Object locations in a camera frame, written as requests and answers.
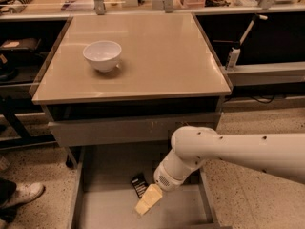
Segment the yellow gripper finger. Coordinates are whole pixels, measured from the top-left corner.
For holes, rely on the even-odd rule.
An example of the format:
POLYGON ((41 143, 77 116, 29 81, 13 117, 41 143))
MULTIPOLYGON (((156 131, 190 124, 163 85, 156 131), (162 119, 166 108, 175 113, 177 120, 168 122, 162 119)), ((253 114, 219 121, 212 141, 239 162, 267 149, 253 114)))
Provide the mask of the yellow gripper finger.
POLYGON ((137 202, 135 211, 140 215, 145 215, 163 197, 163 192, 157 184, 151 184, 142 198, 137 202))

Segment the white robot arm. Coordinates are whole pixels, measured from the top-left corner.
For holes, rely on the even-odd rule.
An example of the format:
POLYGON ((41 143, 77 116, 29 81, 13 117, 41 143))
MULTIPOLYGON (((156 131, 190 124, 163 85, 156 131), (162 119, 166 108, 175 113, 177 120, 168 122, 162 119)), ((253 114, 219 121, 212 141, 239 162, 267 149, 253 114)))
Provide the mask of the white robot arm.
POLYGON ((305 181, 305 135, 220 135, 206 127, 181 127, 174 131, 171 150, 154 171, 154 183, 137 202, 137 214, 145 215, 165 192, 176 190, 208 159, 222 159, 302 183, 305 181))

